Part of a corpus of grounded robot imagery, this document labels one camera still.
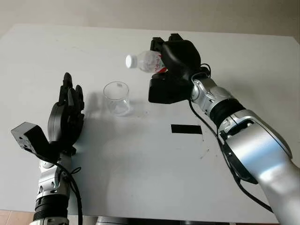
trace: table surface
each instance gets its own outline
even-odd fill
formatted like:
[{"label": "table surface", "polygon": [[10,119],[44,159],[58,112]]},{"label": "table surface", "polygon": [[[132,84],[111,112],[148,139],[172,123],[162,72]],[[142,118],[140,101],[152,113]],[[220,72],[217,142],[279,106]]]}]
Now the table surface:
[{"label": "table surface", "polygon": [[[75,144],[74,177],[85,215],[198,221],[276,222],[236,186],[218,144],[187,101],[148,102],[151,74],[125,67],[125,56],[173,31],[19,24],[0,40],[0,209],[33,211],[38,159],[20,149],[10,130],[24,121],[45,134],[63,75],[80,84],[85,121]],[[271,124],[299,153],[299,44],[292,37],[183,32],[216,83]],[[113,117],[103,87],[123,81],[132,112]],[[203,135],[172,134],[171,124],[201,125]],[[258,185],[245,184],[258,198]],[[72,195],[69,213],[76,213]]]}]

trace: clear plastic cup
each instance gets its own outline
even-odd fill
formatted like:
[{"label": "clear plastic cup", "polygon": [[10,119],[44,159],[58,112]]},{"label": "clear plastic cup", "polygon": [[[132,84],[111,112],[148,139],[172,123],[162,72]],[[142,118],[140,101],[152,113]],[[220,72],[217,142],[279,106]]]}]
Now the clear plastic cup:
[{"label": "clear plastic cup", "polygon": [[127,84],[119,81],[108,83],[104,89],[105,104],[112,114],[126,115],[130,111],[129,88]]}]

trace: white wall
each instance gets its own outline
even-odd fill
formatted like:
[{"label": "white wall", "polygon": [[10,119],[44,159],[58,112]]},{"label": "white wall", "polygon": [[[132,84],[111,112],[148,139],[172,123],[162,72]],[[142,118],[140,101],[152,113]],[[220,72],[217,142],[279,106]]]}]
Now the white wall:
[{"label": "white wall", "polygon": [[299,40],[299,0],[0,0],[15,23],[272,34]]}]

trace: black rectangle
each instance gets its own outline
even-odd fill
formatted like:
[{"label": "black rectangle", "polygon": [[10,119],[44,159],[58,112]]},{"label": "black rectangle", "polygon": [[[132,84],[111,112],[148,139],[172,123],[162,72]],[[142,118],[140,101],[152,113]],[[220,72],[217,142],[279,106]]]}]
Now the black rectangle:
[{"label": "black rectangle", "polygon": [[178,125],[171,124],[172,133],[176,134],[202,134],[201,126],[199,125]]}]

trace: white bottle cap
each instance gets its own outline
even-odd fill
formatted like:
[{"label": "white bottle cap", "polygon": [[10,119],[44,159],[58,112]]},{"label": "white bottle cap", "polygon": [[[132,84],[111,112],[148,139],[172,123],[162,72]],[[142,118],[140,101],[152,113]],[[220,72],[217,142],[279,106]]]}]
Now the white bottle cap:
[{"label": "white bottle cap", "polygon": [[137,56],[128,55],[125,60],[127,68],[136,68],[137,67]]}]

